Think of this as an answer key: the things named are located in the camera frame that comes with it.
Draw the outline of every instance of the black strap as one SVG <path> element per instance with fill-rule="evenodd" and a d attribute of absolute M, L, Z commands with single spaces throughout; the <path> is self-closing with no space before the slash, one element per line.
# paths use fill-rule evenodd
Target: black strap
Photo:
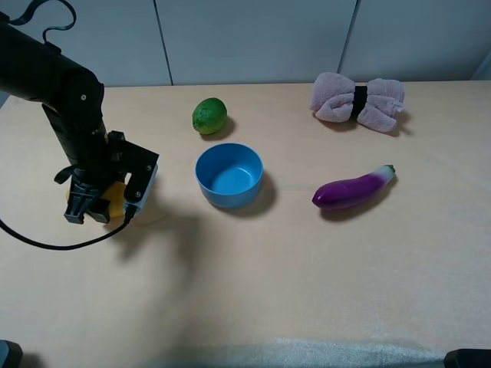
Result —
<path fill-rule="evenodd" d="M 356 86 L 354 88 L 353 110 L 351 117 L 356 119 L 367 103 L 367 86 Z"/>

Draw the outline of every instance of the black object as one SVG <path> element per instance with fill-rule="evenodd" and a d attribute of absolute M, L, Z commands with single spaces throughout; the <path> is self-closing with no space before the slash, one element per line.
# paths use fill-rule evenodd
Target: black object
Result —
<path fill-rule="evenodd" d="M 22 349 L 18 344 L 0 340 L 0 368 L 18 368 L 22 355 Z"/>
<path fill-rule="evenodd" d="M 459 349 L 450 351 L 443 361 L 445 368 L 490 368 L 491 350 Z"/>
<path fill-rule="evenodd" d="M 102 194 L 131 173 L 124 198 L 139 202 L 159 155 L 127 142 L 121 132 L 107 134 L 101 111 L 104 85 L 96 76 L 63 56 L 60 48 L 42 44 L 7 22 L 9 18 L 0 13 L 0 89 L 42 103 L 71 164 L 55 177 L 62 183 L 71 176 L 65 218 L 82 224 L 88 213 L 108 223 L 109 202 L 101 199 Z"/>
<path fill-rule="evenodd" d="M 367 86 L 356 86 L 354 88 L 353 110 L 351 117 L 356 119 L 367 103 Z"/>
<path fill-rule="evenodd" d="M 21 15 L 19 18 L 14 19 L 12 21 L 10 19 L 8 19 L 8 17 L 5 15 L 5 17 L 6 17 L 6 20 L 5 21 L 7 23 L 9 23 L 10 25 L 25 25 L 26 23 L 28 23 L 32 19 L 32 17 L 34 16 L 34 12 L 39 7 L 39 5 L 42 5 L 45 2 L 49 2 L 49 1 L 50 0 L 33 0 L 29 4 L 28 8 L 25 9 L 23 15 Z M 77 21 L 77 13 L 75 13 L 74 7 L 71 6 L 66 0 L 58 0 L 58 1 L 68 8 L 68 10 L 70 11 L 71 16 L 73 17 L 74 20 L 69 25 L 65 25 L 63 27 L 48 27 L 48 28 L 46 28 L 43 31 L 43 40 L 44 40 L 44 42 L 47 42 L 46 41 L 46 33 L 48 31 L 50 31 L 52 29 L 56 29 L 58 31 L 66 31 L 66 30 L 72 28 L 75 25 L 75 22 Z"/>

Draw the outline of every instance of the white wall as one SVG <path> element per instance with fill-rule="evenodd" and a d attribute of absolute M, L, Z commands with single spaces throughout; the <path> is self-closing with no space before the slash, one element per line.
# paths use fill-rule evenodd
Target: white wall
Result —
<path fill-rule="evenodd" d="M 0 12 L 20 16 L 31 0 L 0 0 Z M 68 31 L 49 31 L 48 40 L 64 55 L 93 71 L 108 86 L 170 84 L 153 0 L 69 0 L 77 23 Z M 52 25 L 67 25 L 71 13 L 47 2 L 18 30 L 42 41 Z"/>
<path fill-rule="evenodd" d="M 491 49 L 490 0 L 361 0 L 341 73 L 468 80 Z"/>
<path fill-rule="evenodd" d="M 336 71 L 355 0 L 157 0 L 175 84 L 313 81 Z"/>

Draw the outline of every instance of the eggplant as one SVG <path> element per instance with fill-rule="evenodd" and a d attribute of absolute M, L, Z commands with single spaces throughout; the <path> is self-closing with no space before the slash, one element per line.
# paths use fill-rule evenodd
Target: eggplant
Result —
<path fill-rule="evenodd" d="M 395 176 L 392 165 L 383 165 L 356 179 L 339 180 L 323 185 L 314 194 L 312 203 L 320 209 L 347 209 L 375 196 Z"/>

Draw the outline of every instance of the blue bowl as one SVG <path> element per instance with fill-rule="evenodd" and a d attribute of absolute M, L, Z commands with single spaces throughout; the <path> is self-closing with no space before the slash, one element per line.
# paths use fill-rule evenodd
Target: blue bowl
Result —
<path fill-rule="evenodd" d="M 224 209 L 242 207 L 258 194 L 262 161 L 243 144 L 217 144 L 198 158 L 196 178 L 201 192 L 213 205 Z"/>

